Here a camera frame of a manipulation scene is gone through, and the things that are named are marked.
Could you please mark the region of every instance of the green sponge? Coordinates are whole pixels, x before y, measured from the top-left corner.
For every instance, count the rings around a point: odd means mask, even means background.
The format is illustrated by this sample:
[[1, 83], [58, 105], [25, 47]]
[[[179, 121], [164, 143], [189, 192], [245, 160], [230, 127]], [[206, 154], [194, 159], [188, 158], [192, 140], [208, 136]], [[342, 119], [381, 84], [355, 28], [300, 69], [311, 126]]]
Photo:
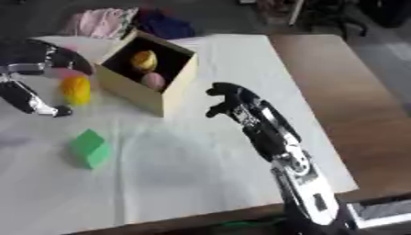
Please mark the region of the green sponge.
[[109, 155], [107, 142], [90, 129], [73, 140], [70, 146], [72, 152], [91, 169], [97, 167]]

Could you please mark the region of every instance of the robotic arm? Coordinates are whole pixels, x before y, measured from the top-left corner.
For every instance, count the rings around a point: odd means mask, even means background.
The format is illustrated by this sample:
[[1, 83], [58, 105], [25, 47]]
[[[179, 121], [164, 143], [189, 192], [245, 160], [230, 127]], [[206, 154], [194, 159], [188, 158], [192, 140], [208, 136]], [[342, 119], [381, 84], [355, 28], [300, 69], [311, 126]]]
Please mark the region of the robotic arm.
[[90, 63], [78, 53], [36, 39], [0, 39], [0, 97], [15, 108], [31, 114], [64, 117], [68, 106], [48, 106], [30, 87], [12, 78], [13, 73], [43, 74], [49, 68], [68, 68], [93, 73]]
[[225, 114], [234, 119], [257, 153], [272, 164], [293, 234], [352, 234], [345, 207], [301, 147], [300, 136], [270, 103], [236, 84], [215, 83], [206, 92], [225, 97], [224, 102], [211, 106], [206, 116]]

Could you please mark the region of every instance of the pink cloth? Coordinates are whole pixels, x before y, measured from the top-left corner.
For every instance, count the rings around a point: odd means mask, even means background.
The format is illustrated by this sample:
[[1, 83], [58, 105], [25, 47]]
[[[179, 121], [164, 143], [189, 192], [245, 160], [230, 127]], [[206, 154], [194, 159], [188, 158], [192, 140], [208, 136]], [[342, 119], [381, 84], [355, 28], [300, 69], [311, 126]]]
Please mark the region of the pink cloth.
[[62, 33], [97, 39], [119, 39], [138, 11], [138, 8], [88, 10], [74, 15]]

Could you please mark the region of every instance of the open box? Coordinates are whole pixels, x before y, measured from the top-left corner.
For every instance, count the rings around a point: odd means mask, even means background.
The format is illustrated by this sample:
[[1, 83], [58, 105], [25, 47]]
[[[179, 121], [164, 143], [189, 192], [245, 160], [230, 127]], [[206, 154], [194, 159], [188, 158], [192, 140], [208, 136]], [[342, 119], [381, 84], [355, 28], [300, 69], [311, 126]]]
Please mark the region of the open box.
[[[155, 72], [167, 81], [161, 93], [140, 84], [143, 73], [133, 69], [130, 63], [131, 57], [142, 50], [153, 50], [157, 54]], [[133, 30], [96, 64], [96, 76], [106, 90], [165, 117], [180, 103], [185, 88], [196, 76], [197, 66], [195, 52]]]

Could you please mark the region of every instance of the white paper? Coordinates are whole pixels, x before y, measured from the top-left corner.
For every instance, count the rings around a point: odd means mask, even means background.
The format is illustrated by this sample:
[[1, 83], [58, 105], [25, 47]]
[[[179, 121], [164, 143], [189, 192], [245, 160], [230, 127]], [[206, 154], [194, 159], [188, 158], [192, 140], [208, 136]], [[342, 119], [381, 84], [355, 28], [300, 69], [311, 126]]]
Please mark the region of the white paper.
[[[64, 44], [60, 37], [47, 37]], [[75, 38], [67, 38], [72, 45]], [[98, 58], [108, 45], [81, 51]], [[61, 234], [281, 203], [270, 165], [228, 117], [205, 117], [220, 99], [213, 82], [241, 84], [268, 100], [303, 138], [336, 192], [356, 188], [327, 136], [264, 36], [210, 36], [178, 43], [200, 68], [174, 115], [154, 117], [94, 84], [72, 117], [26, 115], [0, 100], [0, 228]], [[48, 102], [58, 79], [21, 78]], [[100, 168], [79, 167], [67, 144], [93, 129], [111, 146]]]

